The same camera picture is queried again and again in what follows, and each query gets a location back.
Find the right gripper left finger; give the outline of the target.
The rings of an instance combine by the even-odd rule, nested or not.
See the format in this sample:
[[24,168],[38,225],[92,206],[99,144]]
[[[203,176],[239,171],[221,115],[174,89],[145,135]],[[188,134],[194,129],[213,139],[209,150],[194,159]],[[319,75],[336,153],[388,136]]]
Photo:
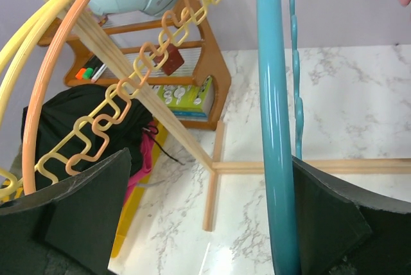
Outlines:
[[110,274],[128,149],[1,205],[1,274]]

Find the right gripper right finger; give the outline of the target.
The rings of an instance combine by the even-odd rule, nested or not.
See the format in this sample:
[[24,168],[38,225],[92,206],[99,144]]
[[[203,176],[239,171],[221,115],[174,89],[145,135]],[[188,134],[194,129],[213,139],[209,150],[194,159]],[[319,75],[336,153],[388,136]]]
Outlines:
[[410,274],[410,203],[293,158],[303,274]]

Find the black trousers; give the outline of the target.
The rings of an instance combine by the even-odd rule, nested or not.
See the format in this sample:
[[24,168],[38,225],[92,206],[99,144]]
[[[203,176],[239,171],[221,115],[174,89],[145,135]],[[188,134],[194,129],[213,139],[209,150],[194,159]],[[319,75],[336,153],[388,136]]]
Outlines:
[[42,105],[35,140],[37,190],[83,172],[124,148],[131,171],[142,163],[143,129],[154,121],[137,99],[117,94],[117,85],[77,85]]

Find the pink trousers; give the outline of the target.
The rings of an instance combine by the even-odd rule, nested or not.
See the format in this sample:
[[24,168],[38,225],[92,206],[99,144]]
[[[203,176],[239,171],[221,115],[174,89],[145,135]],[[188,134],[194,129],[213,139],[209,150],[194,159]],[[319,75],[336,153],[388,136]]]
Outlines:
[[129,196],[132,194],[134,188],[139,182],[149,175],[153,168],[152,150],[155,142],[155,136],[158,134],[156,123],[151,121],[143,129],[142,142],[140,144],[140,153],[142,155],[142,163],[137,165],[137,168],[132,169],[132,176],[129,178],[127,190],[125,193],[124,204],[126,204]]

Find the yellow hanger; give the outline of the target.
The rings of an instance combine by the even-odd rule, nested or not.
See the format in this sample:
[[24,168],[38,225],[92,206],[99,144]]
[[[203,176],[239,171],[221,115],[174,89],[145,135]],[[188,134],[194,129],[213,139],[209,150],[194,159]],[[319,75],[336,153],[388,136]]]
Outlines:
[[1,69],[10,65],[1,82],[1,115],[6,111],[13,87],[32,50],[69,2],[70,0],[49,0],[20,27],[1,50]]
[[[74,27],[78,27],[78,35],[91,46],[94,54],[119,77],[119,82],[110,87],[106,94],[104,104],[112,104],[115,96],[120,97],[127,105],[130,105],[133,98],[139,99],[196,160],[208,170],[212,169],[212,159],[157,97],[147,81],[148,73],[155,71],[153,57],[160,57],[162,61],[166,61],[168,46],[179,46],[184,41],[179,37],[179,33],[188,35],[189,25],[200,24],[207,17],[209,5],[218,4],[220,0],[184,0],[184,8],[180,15],[166,12],[162,18],[158,44],[144,43],[133,63],[128,63],[122,52],[93,19],[84,16],[83,9],[89,1],[49,0],[15,32],[1,50],[1,70],[5,73],[1,84],[1,109],[5,110],[10,92],[33,48],[57,15],[65,13],[39,69],[28,105],[22,143],[22,177],[18,179],[5,170],[1,171],[1,175],[9,182],[8,186],[1,190],[2,202],[7,201],[19,188],[22,188],[26,195],[34,193],[36,173],[41,173],[52,183],[58,182],[57,177],[44,168],[44,161],[35,159],[35,147],[40,112],[49,79],[62,46]],[[176,26],[177,32],[169,31],[168,21]],[[147,74],[142,74],[142,69],[146,69]]]

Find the blue hanger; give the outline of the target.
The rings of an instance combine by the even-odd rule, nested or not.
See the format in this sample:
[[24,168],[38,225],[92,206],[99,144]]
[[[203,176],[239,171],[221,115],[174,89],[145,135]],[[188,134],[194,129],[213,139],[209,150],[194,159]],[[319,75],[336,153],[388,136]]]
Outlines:
[[281,0],[257,0],[263,164],[275,274],[300,274]]

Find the orange hanger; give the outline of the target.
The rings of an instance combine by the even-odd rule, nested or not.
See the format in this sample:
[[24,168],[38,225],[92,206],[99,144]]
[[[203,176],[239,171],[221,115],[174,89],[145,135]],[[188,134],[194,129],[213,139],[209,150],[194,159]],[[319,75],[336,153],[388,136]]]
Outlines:
[[[22,144],[22,178],[24,192],[27,195],[36,191],[34,180],[35,140],[39,113],[48,82],[66,37],[70,34],[78,17],[82,14],[89,1],[75,0],[67,12],[49,46],[33,88],[30,104],[28,105],[28,115],[26,117]],[[163,15],[162,23],[166,23],[167,18],[170,17],[174,25],[178,26],[178,31],[187,31],[190,23],[199,25],[207,17],[210,4],[218,4],[219,2],[220,0],[184,0],[185,7],[181,15],[177,17],[174,12],[166,12]],[[134,61],[133,73],[129,76],[122,75],[122,79],[116,83],[117,94],[126,98],[135,98],[138,94],[145,95],[146,99],[144,102],[151,109],[152,114],[210,173],[215,173],[212,159],[147,84],[151,72],[158,70],[158,67],[153,66],[152,57],[161,57],[161,61],[165,62],[168,58],[167,47],[169,44],[174,46],[180,46],[181,44],[179,41],[176,41],[175,37],[176,34],[170,33],[168,27],[163,25],[162,31],[159,34],[158,45],[154,45],[151,42],[144,43],[141,46],[139,56]]]

